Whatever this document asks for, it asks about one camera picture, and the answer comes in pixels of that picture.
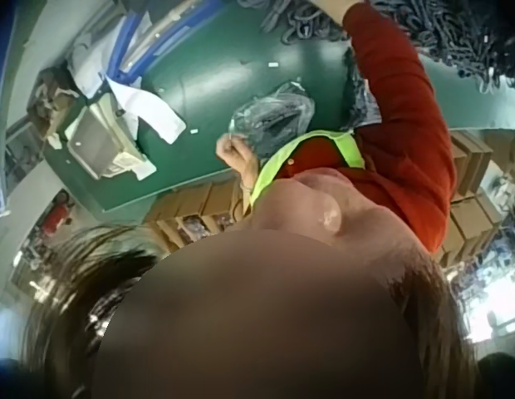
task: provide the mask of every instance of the red long sleeve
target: red long sleeve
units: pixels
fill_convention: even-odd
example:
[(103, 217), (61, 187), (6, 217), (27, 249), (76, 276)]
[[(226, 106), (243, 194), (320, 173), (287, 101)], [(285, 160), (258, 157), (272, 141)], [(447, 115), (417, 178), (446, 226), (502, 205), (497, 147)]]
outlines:
[(445, 236), (455, 172), (429, 78), (406, 35), (370, 5), (352, 7), (344, 28), (381, 111), (381, 124), (356, 131), (369, 168), (346, 168), (330, 141), (312, 139), (300, 145), (294, 164), (284, 165), (278, 177), (336, 168), (366, 197), (399, 215), (434, 252)]

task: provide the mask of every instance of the red sweater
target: red sweater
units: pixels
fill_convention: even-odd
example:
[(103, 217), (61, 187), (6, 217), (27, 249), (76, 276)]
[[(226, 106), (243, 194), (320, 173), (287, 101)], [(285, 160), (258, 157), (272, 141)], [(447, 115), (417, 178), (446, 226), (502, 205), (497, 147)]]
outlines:
[(300, 144), (294, 162), (286, 162), (277, 178), (337, 169), (363, 195), (399, 215), (435, 252), (448, 223), (455, 171), (433, 87), (407, 36), (370, 5), (356, 4), (343, 23), (382, 117), (381, 124), (356, 130), (367, 169), (348, 168), (330, 140), (313, 138)]

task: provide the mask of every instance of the green table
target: green table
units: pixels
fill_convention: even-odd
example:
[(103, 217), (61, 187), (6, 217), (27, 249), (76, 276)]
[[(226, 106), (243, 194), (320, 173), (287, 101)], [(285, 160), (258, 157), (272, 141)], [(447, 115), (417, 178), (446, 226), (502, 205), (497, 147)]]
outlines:
[[(147, 73), (144, 86), (158, 92), (188, 129), (168, 145), (148, 126), (140, 127), (140, 148), (158, 168), (146, 180), (138, 181), (132, 173), (93, 180), (66, 148), (46, 152), (51, 167), (85, 207), (96, 214), (121, 209), (119, 217), (112, 212), (104, 218), (121, 219), (130, 214), (128, 205), (136, 203), (135, 212), (141, 214), (155, 195), (223, 172), (215, 142), (233, 111), (288, 80), (300, 78), (316, 101), (311, 128), (340, 126), (345, 44), (310, 41), (287, 47), (280, 42), (281, 28), (260, 33), (262, 18), (262, 12), (229, 4)], [(269, 62), (280, 67), (270, 68)], [(515, 91), (481, 95), (473, 81), (429, 60), (426, 67), (450, 127), (515, 128)], [(199, 133), (190, 134), (192, 129)]]

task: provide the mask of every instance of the reflective vest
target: reflective vest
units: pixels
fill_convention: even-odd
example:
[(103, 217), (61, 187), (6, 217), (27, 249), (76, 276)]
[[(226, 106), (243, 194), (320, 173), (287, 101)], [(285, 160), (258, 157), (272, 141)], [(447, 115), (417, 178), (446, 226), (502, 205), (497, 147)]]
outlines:
[(352, 132), (336, 132), (336, 131), (312, 131), (297, 137), (295, 140), (285, 144), (276, 154), (272, 156), (270, 160), (263, 166), (257, 181), (254, 186), (252, 195), (250, 196), (250, 205), (253, 206), (259, 195), (268, 187), (277, 173), (282, 168), (286, 160), (288, 160), (294, 150), (305, 140), (312, 139), (313, 137), (327, 137), (330, 140), (335, 141), (339, 152), (346, 161), (349, 167), (364, 169), (365, 160), (357, 147), (357, 143), (352, 136)]

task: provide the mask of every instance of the plastic bag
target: plastic bag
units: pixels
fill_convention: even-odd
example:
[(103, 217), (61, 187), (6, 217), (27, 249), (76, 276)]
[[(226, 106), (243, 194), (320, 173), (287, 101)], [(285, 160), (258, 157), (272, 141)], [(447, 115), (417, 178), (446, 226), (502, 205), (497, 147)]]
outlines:
[(295, 81), (280, 86), (270, 96), (255, 98), (237, 109), (229, 133), (242, 135), (260, 160), (267, 160), (285, 144), (307, 132), (315, 102)]

